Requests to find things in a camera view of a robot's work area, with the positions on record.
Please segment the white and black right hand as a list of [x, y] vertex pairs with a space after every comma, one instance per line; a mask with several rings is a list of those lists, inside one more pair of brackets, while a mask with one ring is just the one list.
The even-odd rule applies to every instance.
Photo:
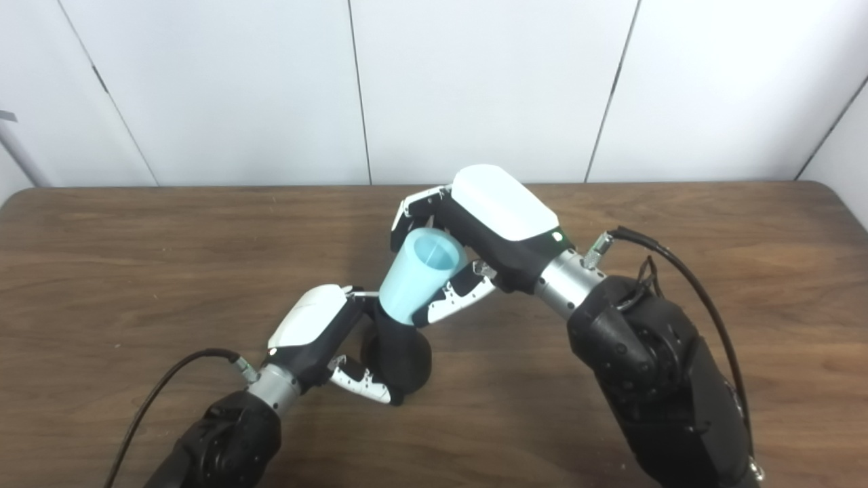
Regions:
[[582, 267], [556, 214], [496, 165], [401, 201], [391, 225], [396, 259], [379, 311], [404, 325], [440, 321], [494, 290], [538, 296], [569, 319], [599, 282]]

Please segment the white and black left hand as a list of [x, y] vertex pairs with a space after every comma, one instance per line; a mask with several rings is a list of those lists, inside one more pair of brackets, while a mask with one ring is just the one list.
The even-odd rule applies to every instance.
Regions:
[[402, 405], [403, 393], [339, 346], [365, 315], [372, 317], [377, 291], [326, 284], [308, 290], [267, 343], [258, 379], [250, 391], [279, 414], [313, 387], [328, 382], [382, 404]]

